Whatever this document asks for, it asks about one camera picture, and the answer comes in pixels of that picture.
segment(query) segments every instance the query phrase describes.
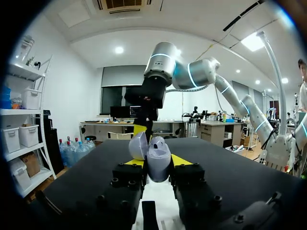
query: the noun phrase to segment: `person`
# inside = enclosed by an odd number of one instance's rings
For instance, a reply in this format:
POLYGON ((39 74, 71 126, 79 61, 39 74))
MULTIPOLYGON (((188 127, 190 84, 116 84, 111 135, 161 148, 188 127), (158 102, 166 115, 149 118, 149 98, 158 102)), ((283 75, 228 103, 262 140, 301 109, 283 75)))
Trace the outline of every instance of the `person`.
POLYGON ((306 113, 307 112, 307 65, 302 59, 299 59, 298 67, 301 70, 301 74, 303 76, 303 84, 299 91, 300 110, 306 113))

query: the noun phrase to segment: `chair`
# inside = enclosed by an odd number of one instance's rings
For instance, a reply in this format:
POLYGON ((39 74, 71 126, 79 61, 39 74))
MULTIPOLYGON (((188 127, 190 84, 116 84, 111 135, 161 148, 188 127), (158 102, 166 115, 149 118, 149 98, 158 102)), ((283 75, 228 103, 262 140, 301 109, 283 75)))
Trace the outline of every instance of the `chair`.
POLYGON ((108 132, 107 138, 109 140, 131 140, 133 138, 133 133, 113 133, 108 132))
POLYGON ((179 138, 181 134, 182 128, 179 128, 175 131, 175 136, 166 136, 164 139, 173 139, 173 138, 179 138))
POLYGON ((85 128, 84 127, 82 127, 81 128, 81 132, 82 132, 82 135, 83 135, 83 137, 84 137, 84 140, 86 140, 86 139, 90 139, 90 140, 92 140, 92 141, 94 141, 94 140, 96 140, 97 138, 95 137, 95 136, 84 136, 84 133, 85 133, 85 128))

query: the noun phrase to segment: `yellow tape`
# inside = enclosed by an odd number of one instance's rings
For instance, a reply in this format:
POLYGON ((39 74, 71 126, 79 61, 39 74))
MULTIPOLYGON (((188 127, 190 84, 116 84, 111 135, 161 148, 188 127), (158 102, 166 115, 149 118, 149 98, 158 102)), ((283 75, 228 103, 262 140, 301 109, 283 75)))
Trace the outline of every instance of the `yellow tape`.
POLYGON ((131 160, 131 161, 125 163, 125 164, 131 164, 131 165, 137 164, 137 165, 142 166, 142 168, 143 168, 144 161, 140 161, 140 160, 133 159, 133 160, 131 160))
POLYGON ((140 132, 145 132, 146 129, 147 129, 146 126, 140 126, 140 125, 134 124, 133 135, 135 136, 140 132))
POLYGON ((181 164, 185 164, 185 165, 188 165, 188 164, 193 164, 189 161, 186 161, 185 159, 182 159, 174 154, 172 154, 172 159, 173 159, 173 163, 174 163, 174 166, 178 166, 178 165, 181 165, 181 164))

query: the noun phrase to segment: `black tabletop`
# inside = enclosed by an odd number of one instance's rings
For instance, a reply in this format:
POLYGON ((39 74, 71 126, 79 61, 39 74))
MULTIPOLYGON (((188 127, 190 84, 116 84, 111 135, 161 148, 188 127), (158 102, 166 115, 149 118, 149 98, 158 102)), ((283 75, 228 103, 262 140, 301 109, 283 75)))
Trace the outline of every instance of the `black tabletop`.
MULTIPOLYGON (((171 152, 198 162, 213 192, 223 197, 221 210, 237 213, 255 201, 267 201, 275 191, 282 194, 285 208, 291 207, 303 180, 293 177, 199 138, 165 140, 171 152)), ((59 208, 74 208, 76 201, 95 205, 112 178, 113 168, 132 159, 128 140, 107 140, 82 158, 45 189, 59 208)))

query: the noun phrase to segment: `ceiling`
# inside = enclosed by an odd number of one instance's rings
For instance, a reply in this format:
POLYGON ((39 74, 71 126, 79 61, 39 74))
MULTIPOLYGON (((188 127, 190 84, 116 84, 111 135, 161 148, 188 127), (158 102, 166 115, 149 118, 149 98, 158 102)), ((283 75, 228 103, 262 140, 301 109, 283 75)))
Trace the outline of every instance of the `ceiling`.
POLYGON ((164 0, 161 10, 162 0, 152 0, 151 5, 144 2, 140 12, 109 14, 99 10, 97 0, 54 0, 44 14, 96 68, 145 65, 160 41, 173 42, 187 61, 193 61, 214 41, 220 41, 203 57, 217 58, 222 64, 221 75, 259 91, 271 88, 276 93, 276 77, 266 50, 251 52, 240 43, 247 35, 263 30, 282 76, 289 79, 285 89, 298 90, 301 78, 297 60, 303 55, 293 33, 284 26, 280 11, 268 2, 257 5, 225 32, 223 29, 255 0, 164 0), (125 52, 116 55, 116 46, 124 47, 125 52))

